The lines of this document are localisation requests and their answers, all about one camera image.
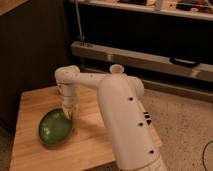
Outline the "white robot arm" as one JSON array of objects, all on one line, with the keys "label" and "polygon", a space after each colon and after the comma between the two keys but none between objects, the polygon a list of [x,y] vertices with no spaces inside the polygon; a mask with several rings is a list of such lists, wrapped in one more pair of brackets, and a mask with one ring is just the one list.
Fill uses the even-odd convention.
[{"label": "white robot arm", "polygon": [[144,85],[140,79],[124,73],[114,64],[107,74],[81,73],[75,66],[55,71],[65,115],[71,115],[76,103],[75,85],[96,90],[101,116],[112,144],[117,166],[122,171],[167,171],[147,123],[140,102]]}]

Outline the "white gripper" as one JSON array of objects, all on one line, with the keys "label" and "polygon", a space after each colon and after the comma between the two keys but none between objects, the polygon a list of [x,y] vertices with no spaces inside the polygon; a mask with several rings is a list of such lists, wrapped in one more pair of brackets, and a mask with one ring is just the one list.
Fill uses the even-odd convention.
[{"label": "white gripper", "polygon": [[77,108],[75,107],[77,103],[76,87],[74,85],[59,84],[58,90],[63,106],[62,110],[65,116],[71,120],[77,112]]}]

